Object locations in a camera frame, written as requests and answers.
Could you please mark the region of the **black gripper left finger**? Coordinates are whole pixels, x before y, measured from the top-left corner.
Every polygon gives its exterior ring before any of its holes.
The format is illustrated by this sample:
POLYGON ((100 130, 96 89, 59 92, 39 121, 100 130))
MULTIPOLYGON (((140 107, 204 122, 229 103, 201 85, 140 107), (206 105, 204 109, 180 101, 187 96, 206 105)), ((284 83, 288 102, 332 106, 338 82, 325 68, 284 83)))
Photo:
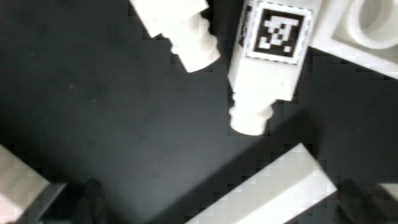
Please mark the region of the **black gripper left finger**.
POLYGON ((39 194, 16 224, 108 224, 107 197, 96 179, 84 185, 53 183, 39 194))

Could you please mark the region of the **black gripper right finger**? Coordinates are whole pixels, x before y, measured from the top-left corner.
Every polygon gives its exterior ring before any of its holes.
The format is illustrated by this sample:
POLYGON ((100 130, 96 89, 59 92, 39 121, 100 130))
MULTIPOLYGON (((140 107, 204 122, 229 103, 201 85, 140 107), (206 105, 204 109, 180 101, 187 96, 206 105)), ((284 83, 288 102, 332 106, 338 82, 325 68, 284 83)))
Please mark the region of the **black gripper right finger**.
POLYGON ((336 224, 398 224, 398 199, 379 184, 339 184, 336 224))

